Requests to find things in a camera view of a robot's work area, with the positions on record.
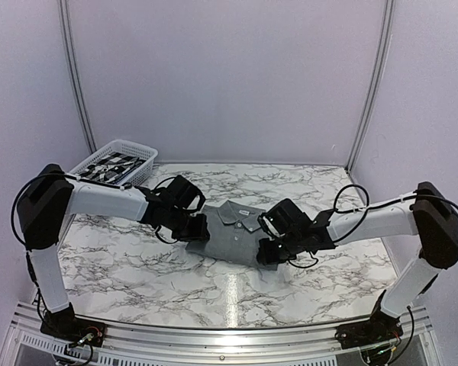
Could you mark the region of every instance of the metal corner post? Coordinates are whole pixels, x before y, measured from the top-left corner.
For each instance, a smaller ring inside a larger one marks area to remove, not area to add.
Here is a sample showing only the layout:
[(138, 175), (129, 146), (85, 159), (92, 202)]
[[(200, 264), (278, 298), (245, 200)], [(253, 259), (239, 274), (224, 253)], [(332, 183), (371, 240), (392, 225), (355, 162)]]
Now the metal corner post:
[(372, 79), (369, 84), (368, 95), (366, 96), (366, 102), (363, 108), (363, 112), (361, 114), (360, 124), (358, 125), (358, 131), (356, 132), (356, 136), (350, 151), (350, 156), (345, 167), (348, 172), (351, 172), (356, 164), (358, 155), (360, 154), (361, 146), (363, 145), (363, 141), (365, 139), (369, 122), (372, 118), (373, 106), (375, 104), (376, 95), (379, 90), (379, 83), (382, 79), (383, 70), (385, 68), (387, 52), (389, 50), (394, 10), (395, 0), (385, 0), (382, 30), (380, 32), (379, 46), (376, 52), (376, 59), (375, 65), (373, 67)]
[(78, 65), (76, 62), (75, 48), (73, 46), (73, 34), (71, 31), (71, 20), (69, 16), (68, 0), (57, 0), (60, 13), (61, 34), (66, 54), (66, 64), (68, 66), (69, 78), (73, 89), (78, 115), (82, 125), (83, 136), (90, 153), (97, 150), (95, 138), (93, 136), (92, 126), (90, 124), (89, 114), (86, 110), (85, 99), (83, 98), (82, 86), (79, 80)]

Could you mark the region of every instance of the white wall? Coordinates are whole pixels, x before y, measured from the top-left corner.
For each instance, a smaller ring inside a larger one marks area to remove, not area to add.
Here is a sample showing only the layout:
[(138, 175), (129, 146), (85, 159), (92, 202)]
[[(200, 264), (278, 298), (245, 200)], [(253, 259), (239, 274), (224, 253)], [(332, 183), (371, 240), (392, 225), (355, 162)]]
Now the white wall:
[[(353, 175), (374, 201), (429, 180), (458, 203), (458, 0), (398, 2), (385, 75)], [(403, 268), (418, 240), (387, 245)], [(425, 300), (446, 365), (458, 365), (458, 264)]]
[(98, 144), (165, 161), (343, 165), (384, 1), (72, 0)]
[(32, 283), (10, 229), (18, 189), (48, 162), (87, 155), (69, 83), (56, 2), (0, 0), (0, 349)]

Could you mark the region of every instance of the white marble surface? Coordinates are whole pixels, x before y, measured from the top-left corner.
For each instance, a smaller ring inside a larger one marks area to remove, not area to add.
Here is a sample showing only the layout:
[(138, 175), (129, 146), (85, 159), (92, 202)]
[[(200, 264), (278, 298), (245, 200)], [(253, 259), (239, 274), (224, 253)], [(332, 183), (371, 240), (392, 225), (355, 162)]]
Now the white marble surface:
[[(182, 174), (207, 203), (227, 199), (269, 209), (291, 198), (310, 217), (332, 207), (349, 184), (342, 168), (303, 165), (161, 165), (145, 184)], [(356, 192), (344, 206), (358, 204)], [(395, 280), (379, 239), (318, 252), (307, 270), (261, 271), (187, 253), (159, 242), (149, 226), (78, 216), (60, 250), (77, 313), (124, 322), (188, 327), (290, 326), (367, 314)], [(306, 254), (298, 264), (310, 264)]]

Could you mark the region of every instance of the back wall panel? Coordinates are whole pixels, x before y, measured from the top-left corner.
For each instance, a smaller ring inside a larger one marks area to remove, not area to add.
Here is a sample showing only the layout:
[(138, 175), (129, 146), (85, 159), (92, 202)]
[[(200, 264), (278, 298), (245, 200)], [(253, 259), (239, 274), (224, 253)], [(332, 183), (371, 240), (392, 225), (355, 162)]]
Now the back wall panel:
[(343, 165), (383, 1), (72, 0), (97, 144), (164, 161)]

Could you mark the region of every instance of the gray shirt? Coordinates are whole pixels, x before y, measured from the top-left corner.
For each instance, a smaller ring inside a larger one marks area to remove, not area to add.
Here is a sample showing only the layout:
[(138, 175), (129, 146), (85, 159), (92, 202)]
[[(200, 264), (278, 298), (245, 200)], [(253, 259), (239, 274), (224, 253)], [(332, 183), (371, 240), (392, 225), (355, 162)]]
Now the gray shirt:
[(207, 242), (190, 242), (185, 249), (211, 258), (275, 271), (278, 265), (261, 265), (256, 261), (259, 241), (268, 237), (257, 220), (262, 212), (264, 210), (233, 201), (226, 201), (220, 207), (205, 205), (202, 213), (207, 216), (211, 238)]

